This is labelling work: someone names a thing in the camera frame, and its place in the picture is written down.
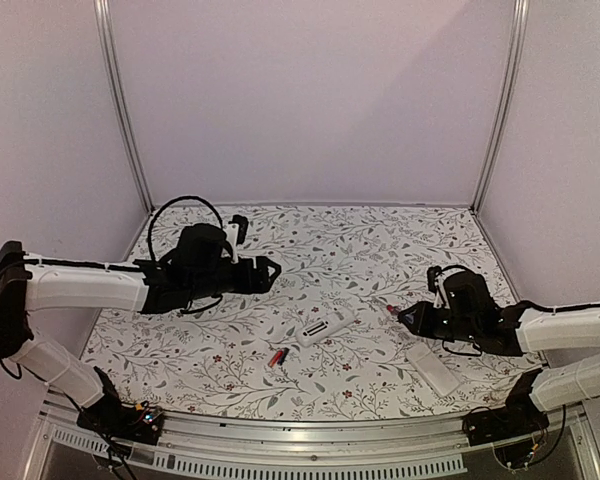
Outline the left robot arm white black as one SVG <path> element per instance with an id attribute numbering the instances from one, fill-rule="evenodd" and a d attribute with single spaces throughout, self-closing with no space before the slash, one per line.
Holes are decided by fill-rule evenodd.
<path id="1" fill-rule="evenodd" d="M 176 246 L 160 259 L 112 264 L 46 259 L 8 241 L 0 250 L 0 359 L 30 370 L 81 408 L 90 408 L 91 419 L 106 433 L 121 433 L 129 415 L 112 399 L 116 394 L 103 375 L 33 330 L 29 314 L 71 308 L 193 314 L 197 300 L 267 293 L 282 268 L 265 256 L 239 256 L 244 237 L 237 223 L 198 223 L 184 228 Z"/>

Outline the small white remote control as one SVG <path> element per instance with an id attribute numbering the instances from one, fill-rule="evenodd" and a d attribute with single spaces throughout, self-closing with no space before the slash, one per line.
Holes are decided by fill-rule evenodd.
<path id="1" fill-rule="evenodd" d="M 351 313 L 329 312 L 320 316 L 313 323 L 300 328 L 296 332 L 295 338 L 301 347 L 306 348 L 333 336 L 353 324 L 355 320 L 355 316 Z"/>

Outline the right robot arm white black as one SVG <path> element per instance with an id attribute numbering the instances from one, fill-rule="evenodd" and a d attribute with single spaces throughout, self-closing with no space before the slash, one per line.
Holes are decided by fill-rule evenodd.
<path id="1" fill-rule="evenodd" d="M 456 265 L 429 268 L 427 288 L 432 301 L 419 301 L 397 314 L 415 336 L 464 342 L 480 354 L 501 357 L 598 349 L 578 362 L 522 375 L 497 415 L 504 435 L 519 435 L 536 412 L 600 397 L 600 302 L 545 307 L 525 300 L 500 306 L 482 275 Z"/>

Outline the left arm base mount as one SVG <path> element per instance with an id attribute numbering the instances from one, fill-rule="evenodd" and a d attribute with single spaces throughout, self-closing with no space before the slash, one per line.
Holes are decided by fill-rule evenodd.
<path id="1" fill-rule="evenodd" d="M 103 397 L 82 408 L 77 425 L 108 437 L 157 445 L 164 425 L 164 410 L 147 402 L 129 406 L 118 399 Z"/>

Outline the blue battery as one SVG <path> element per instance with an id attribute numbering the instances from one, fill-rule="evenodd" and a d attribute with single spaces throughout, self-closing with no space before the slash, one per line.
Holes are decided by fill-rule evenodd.
<path id="1" fill-rule="evenodd" d="M 285 348 L 285 349 L 283 349 L 283 351 L 282 351 L 282 353 L 281 353 L 281 355 L 280 355 L 280 357 L 279 357 L 279 359 L 278 359 L 277 365 L 282 365 L 282 364 L 285 362 L 285 360 L 286 360 L 286 357 L 287 357 L 287 356 L 288 356 L 288 354 L 289 354 L 289 351 L 290 351 L 290 349 L 289 349 L 289 348 Z"/>

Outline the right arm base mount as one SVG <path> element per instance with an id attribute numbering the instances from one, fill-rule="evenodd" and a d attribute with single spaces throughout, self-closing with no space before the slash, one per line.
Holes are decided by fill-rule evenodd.
<path id="1" fill-rule="evenodd" d="M 507 400 L 499 408 L 477 407 L 462 419 L 462 431 L 471 446 L 531 436 L 521 444 L 494 450 L 496 460 L 508 470 L 531 466 L 546 440 L 548 427 L 547 414 L 538 410 L 528 398 Z"/>

